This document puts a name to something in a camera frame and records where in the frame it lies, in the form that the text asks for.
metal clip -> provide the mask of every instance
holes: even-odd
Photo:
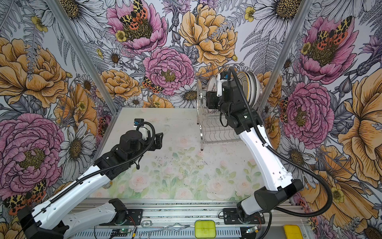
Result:
[[[190,225],[181,225],[179,223],[175,223],[174,225],[172,226],[166,226],[166,227],[163,227],[163,226],[159,226],[159,227],[153,227],[152,226],[152,222],[150,220],[146,220],[146,221],[142,221],[141,222],[141,226],[142,228],[160,228],[159,230],[154,230],[154,231],[146,231],[146,232],[142,232],[141,234],[139,234],[139,239],[142,239],[142,235],[143,234],[146,234],[148,233],[149,234],[149,237],[148,238],[144,238],[144,239],[149,239],[150,238],[150,233],[152,232],[156,232],[156,231],[174,231],[174,232],[179,232],[180,230],[182,229],[185,229],[185,228],[189,228]]]

floral tablecloth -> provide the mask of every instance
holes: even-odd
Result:
[[[123,108],[102,150],[133,129],[134,118],[163,132],[163,147],[90,197],[188,200],[242,200],[264,186],[258,166],[243,142],[206,145],[200,150],[196,109]]]

yellow-green container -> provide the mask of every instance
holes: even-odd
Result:
[[[195,237],[196,238],[215,238],[216,227],[215,222],[211,220],[195,222]]]

wire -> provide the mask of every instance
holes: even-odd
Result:
[[[135,221],[132,217],[128,216],[128,218],[130,219],[130,221],[134,224],[134,227],[137,228],[137,225],[135,225]]]
[[[217,217],[219,218],[219,219],[224,219],[224,216],[221,218],[220,217],[220,214],[222,213],[223,211],[221,211],[221,212],[219,212],[219,214],[217,215]]]
[[[96,226],[94,226],[94,237],[95,237],[95,239],[97,239],[97,237],[96,237]]]
[[[19,233],[16,235],[16,237],[17,237],[22,231],[24,231],[25,227],[26,227],[26,226],[27,226],[27,225],[28,225],[28,224],[29,224],[35,217],[37,217],[38,214],[40,214],[40,213],[46,211],[46,209],[47,209],[50,205],[52,205],[52,203],[54,203],[54,202],[56,202],[58,199],[62,198],[65,194],[67,194],[67,193],[68,193],[70,190],[72,190],[75,186],[81,184],[83,181],[85,181],[86,179],[88,179],[88,178],[90,178],[90,177],[93,177],[93,176],[95,176],[95,175],[98,175],[99,173],[107,172],[107,171],[109,171],[109,170],[111,170],[111,169],[120,167],[120,166],[122,166],[122,165],[124,165],[124,164],[131,163],[132,161],[138,159],[138,158],[141,157],[144,153],[146,153],[146,152],[151,148],[152,144],[153,144],[154,141],[155,141],[155,128],[154,128],[154,126],[153,126],[151,123],[145,121],[145,122],[140,123],[140,124],[137,126],[136,130],[138,130],[140,127],[142,127],[142,125],[148,125],[148,126],[151,128],[151,131],[152,131],[152,137],[150,138],[149,144],[148,144],[148,145],[147,145],[147,146],[146,146],[140,153],[138,153],[136,156],[134,156],[134,157],[133,157],[132,159],[130,159],[130,160],[127,160],[127,161],[125,161],[125,162],[121,162],[121,163],[119,163],[119,164],[116,164],[116,165],[113,165],[113,166],[110,166],[110,167],[107,167],[107,168],[104,168],[104,169],[100,169],[100,170],[95,171],[95,172],[93,172],[93,173],[91,173],[91,174],[88,174],[88,175],[86,175],[86,176],[84,176],[84,177],[82,177],[82,178],[80,178],[80,179],[76,179],[76,180],[75,180],[75,183],[73,183],[72,185],[70,185],[70,186],[69,186],[68,188],[66,188],[64,191],[61,191],[61,192],[60,192],[57,196],[55,196],[54,198],[52,198],[52,199],[50,200],[50,203],[49,203],[46,207],[42,208],[36,215],[34,215],[31,219],[29,219],[29,221],[25,224],[25,226],[24,226],[24,227],[19,231]],[[115,145],[115,146],[113,147],[112,150],[115,150],[117,147],[118,147],[118,145]]]
[[[263,238],[267,235],[267,233],[268,233],[268,231],[269,231],[269,229],[270,229],[270,224],[272,223],[272,213],[271,213],[270,211],[269,211],[268,213],[269,213],[268,226],[267,226],[267,228],[265,229],[264,234],[263,234],[259,239],[263,239]]]
[[[134,232],[133,232],[133,238],[134,238],[134,237],[135,237],[135,233],[136,233],[138,227],[137,227],[137,225],[135,224],[135,221],[134,221],[134,219],[133,219],[132,217],[128,216],[127,218],[129,218],[130,221],[131,221],[131,222],[133,223],[133,225],[134,225]],[[115,233],[114,235],[112,235],[109,239],[112,239],[113,237],[116,237],[116,236],[122,236],[122,235],[127,235],[127,233],[126,233],[126,232],[117,232],[117,233]]]
[[[109,239],[112,239],[113,237],[116,237],[116,236],[122,236],[122,235],[126,235],[126,233],[125,232],[117,232],[114,235],[112,235],[111,237],[109,237]]]
[[[259,230],[261,229],[261,220],[260,220],[260,218],[258,217],[258,216],[253,216],[254,218],[257,218],[258,220],[259,220],[259,224],[260,224],[260,228],[259,228]]]
[[[245,97],[245,94],[244,94],[244,91],[243,91],[243,88],[240,87],[240,82],[239,82],[239,78],[236,74],[236,71],[235,71],[235,68],[233,67],[229,67],[229,70],[231,71],[232,75],[233,75],[233,79],[236,83],[236,85],[238,86],[238,89],[239,89],[239,92],[241,94],[241,97],[244,101],[244,105],[245,105],[245,108],[246,110],[248,111],[248,114],[249,114],[249,118],[252,122],[252,125],[253,125],[253,128],[255,129],[255,132],[257,134],[257,136],[259,137],[261,143],[267,147],[267,149],[269,151],[271,151],[274,155],[276,155],[277,157],[279,157],[280,159],[286,161],[287,163],[289,164],[292,164],[293,166],[295,166],[296,168],[300,169],[301,171],[309,174],[310,176],[312,176],[313,178],[317,179],[317,181],[324,187],[327,195],[328,195],[328,199],[325,203],[325,205],[320,208],[319,210],[317,211],[314,211],[312,213],[297,213],[297,212],[294,212],[294,211],[289,211],[289,210],[286,210],[284,208],[281,208],[281,207],[275,207],[274,209],[278,210],[278,211],[281,211],[281,212],[284,212],[284,213],[287,213],[287,214],[290,214],[290,215],[293,215],[293,216],[300,216],[300,217],[307,217],[307,218],[310,218],[310,217],[315,217],[315,216],[318,216],[318,215],[321,215],[323,214],[324,212],[326,212],[330,206],[332,205],[333,203],[333,195],[332,195],[332,191],[331,191],[331,188],[329,187],[329,184],[325,181],[325,179],[323,179],[320,175],[317,175],[313,172],[311,172],[310,170],[304,168],[304,167],[301,167],[300,165],[290,161],[289,159],[287,159],[286,157],[282,156],[281,154],[279,154],[276,150],[274,150],[272,148],[272,146],[270,146],[266,140],[263,138],[263,136],[261,135],[259,129],[257,128],[257,124],[256,124],[256,121],[255,121],[255,118],[253,116],[253,113],[251,111],[251,107],[249,106],[249,103],[247,101],[247,98]]]
[[[223,115],[223,113],[220,112],[220,116],[219,116],[220,123],[222,124],[223,127],[227,127],[228,126],[228,121],[227,121],[227,124],[224,125],[223,122],[222,122],[222,115]]]

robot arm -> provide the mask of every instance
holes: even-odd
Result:
[[[136,127],[142,124],[149,123],[143,119],[135,119]],[[136,163],[136,160],[129,160],[139,156],[142,150],[160,149],[162,139],[163,133],[151,137],[150,132],[143,127],[126,132],[121,136],[118,145],[97,159],[76,181],[33,209],[24,207],[18,211],[18,218],[26,238],[63,239],[102,223],[123,224],[127,220],[128,211],[117,198],[98,208],[75,214],[68,213],[99,187]]]
[[[230,80],[230,75],[231,72],[220,73],[217,91],[207,92],[207,107],[219,109],[220,113],[225,115],[228,125],[244,141],[263,176],[265,186],[237,204],[239,219],[246,222],[254,213],[269,212],[274,209],[302,190],[303,184],[299,179],[293,179],[279,158],[265,147],[270,145],[270,142],[262,120],[256,110],[251,109],[256,118],[256,125],[253,125],[238,89],[242,86]],[[262,143],[254,127],[259,129],[267,145]]]

